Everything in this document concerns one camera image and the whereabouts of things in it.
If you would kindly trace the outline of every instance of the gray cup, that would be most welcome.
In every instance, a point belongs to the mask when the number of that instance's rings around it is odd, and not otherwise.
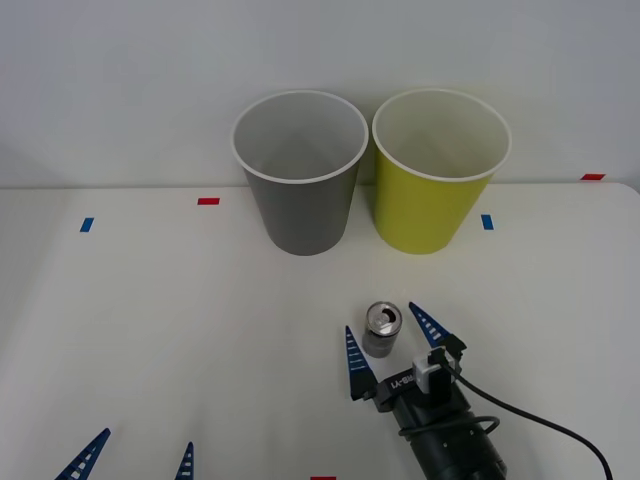
[[[273,243],[294,255],[338,243],[368,141],[358,109],[329,93],[279,93],[240,115],[233,152]]]

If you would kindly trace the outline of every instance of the yellow cup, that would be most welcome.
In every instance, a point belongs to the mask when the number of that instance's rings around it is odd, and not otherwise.
[[[446,247],[511,149],[509,126],[490,105],[440,88],[387,100],[373,138],[376,229],[406,253]]]

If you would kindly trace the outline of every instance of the paper cup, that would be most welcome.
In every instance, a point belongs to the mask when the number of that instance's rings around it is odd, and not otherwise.
[[[338,243],[368,141],[358,109],[329,93],[279,93],[240,115],[233,152],[273,243],[294,255]]]
[[[376,229],[406,253],[445,247],[511,149],[509,127],[491,106],[437,88],[387,100],[373,138]]]

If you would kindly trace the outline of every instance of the table surface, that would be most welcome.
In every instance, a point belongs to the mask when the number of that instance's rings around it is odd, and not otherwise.
[[[384,299],[405,323],[379,379],[428,348],[415,301],[467,343],[470,381],[638,478],[640,196],[490,185],[446,249],[412,256],[376,234],[372,194],[335,248],[295,257],[247,188],[0,191],[0,477],[54,478],[109,427],[91,480],[173,478],[188,441],[198,479],[423,479],[393,416],[349,399],[344,325]],[[467,397],[501,417],[509,478],[604,478],[582,445]]]

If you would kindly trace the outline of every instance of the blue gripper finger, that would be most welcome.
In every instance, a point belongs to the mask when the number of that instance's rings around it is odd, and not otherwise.
[[[189,442],[189,445],[187,445],[187,449],[182,457],[182,461],[180,462],[178,473],[176,473],[176,480],[193,480],[193,460],[193,443]]]
[[[416,317],[418,325],[420,325],[422,333],[424,333],[424,336],[427,338],[431,348],[440,346],[442,341],[450,335],[442,325],[436,322],[431,315],[422,310],[415,303],[409,302],[409,308]]]
[[[349,387],[351,399],[359,400],[378,384],[378,380],[364,358],[358,342],[349,327],[344,329],[344,340],[347,347],[347,368],[349,369]]]
[[[105,428],[100,435],[94,438],[80,454],[67,465],[56,480],[87,480],[91,469],[98,459],[98,455],[102,451],[102,447],[107,443],[107,439],[111,435],[111,431]]]

